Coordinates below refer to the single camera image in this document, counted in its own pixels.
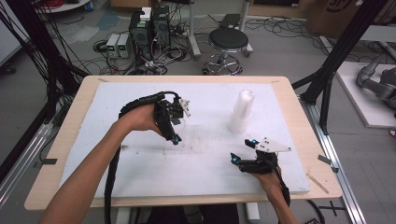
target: human arm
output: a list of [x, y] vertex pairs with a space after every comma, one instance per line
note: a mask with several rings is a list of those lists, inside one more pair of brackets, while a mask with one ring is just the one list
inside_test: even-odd
[[153, 108], [154, 105], [139, 106], [112, 124], [52, 198], [39, 223], [81, 223], [107, 166], [125, 136], [132, 131], [146, 130], [161, 134], [154, 122]]
[[279, 223], [297, 224], [294, 214], [291, 212], [285, 199], [283, 198], [282, 187], [280, 185], [279, 178], [276, 176], [276, 173], [272, 172], [266, 175], [252, 175], [260, 181], [262, 188], [267, 193], [268, 201], [274, 207], [277, 218], [279, 219]]

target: hand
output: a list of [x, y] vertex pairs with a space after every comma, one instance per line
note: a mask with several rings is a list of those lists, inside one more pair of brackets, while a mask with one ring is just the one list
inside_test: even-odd
[[[279, 173], [281, 173], [281, 169], [278, 166], [277, 167]], [[275, 190], [282, 190], [282, 187], [280, 186], [280, 180], [277, 177], [276, 173], [273, 171], [270, 174], [265, 174], [265, 175], [258, 175], [258, 174], [251, 174], [254, 177], [256, 177], [259, 181], [260, 184], [262, 185], [262, 188], [267, 192], [267, 194], [273, 193]]]
[[116, 123], [121, 126], [125, 134], [131, 131], [152, 130], [162, 135], [154, 121], [154, 105], [141, 105], [122, 116]]

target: black stool seat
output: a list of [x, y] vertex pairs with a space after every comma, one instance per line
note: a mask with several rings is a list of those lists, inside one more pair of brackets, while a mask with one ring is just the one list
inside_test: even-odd
[[219, 28], [210, 33], [209, 43], [219, 50], [242, 51], [248, 45], [248, 37], [233, 28]]

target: black metal pole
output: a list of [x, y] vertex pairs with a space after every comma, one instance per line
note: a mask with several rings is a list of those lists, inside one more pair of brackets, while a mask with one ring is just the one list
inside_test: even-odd
[[365, 0], [321, 68], [315, 74], [309, 76], [309, 78], [303, 78], [292, 84], [293, 88], [295, 87], [294, 89], [296, 89], [311, 82], [306, 92], [301, 95], [301, 100], [306, 101], [309, 104], [314, 105], [320, 94], [323, 92], [319, 125], [326, 134], [328, 134], [327, 118], [329, 113], [332, 79], [334, 78], [338, 68], [344, 62], [344, 59], [359, 42], [387, 2], [388, 0]]

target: power supply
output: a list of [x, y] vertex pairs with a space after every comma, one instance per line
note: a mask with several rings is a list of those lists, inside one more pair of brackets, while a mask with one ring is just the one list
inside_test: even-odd
[[131, 37], [129, 37], [129, 35], [126, 34], [121, 34], [117, 46], [119, 48], [120, 57], [129, 58], [132, 49]]
[[118, 58], [119, 48], [117, 48], [117, 43], [119, 42], [120, 35], [111, 35], [106, 43], [107, 55], [109, 58]]

